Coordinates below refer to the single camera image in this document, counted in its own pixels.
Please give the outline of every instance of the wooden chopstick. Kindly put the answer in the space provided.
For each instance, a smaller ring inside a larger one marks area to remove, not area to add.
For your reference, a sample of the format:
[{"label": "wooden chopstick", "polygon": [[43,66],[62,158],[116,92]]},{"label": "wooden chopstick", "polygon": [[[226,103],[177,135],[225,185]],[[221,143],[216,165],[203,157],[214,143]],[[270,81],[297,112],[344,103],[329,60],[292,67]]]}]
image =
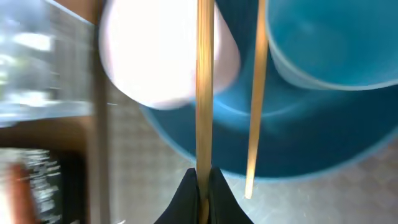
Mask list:
[{"label": "wooden chopstick", "polygon": [[248,149],[248,169],[244,196],[251,198],[254,173],[256,170],[257,149],[261,124],[262,99],[266,82],[268,39],[266,34],[266,0],[259,0],[257,16],[256,53],[254,57],[254,77],[251,98],[250,133]]},{"label": "wooden chopstick", "polygon": [[197,178],[201,208],[199,223],[207,223],[208,183],[211,170],[213,126],[214,0],[198,0],[196,70]]}]

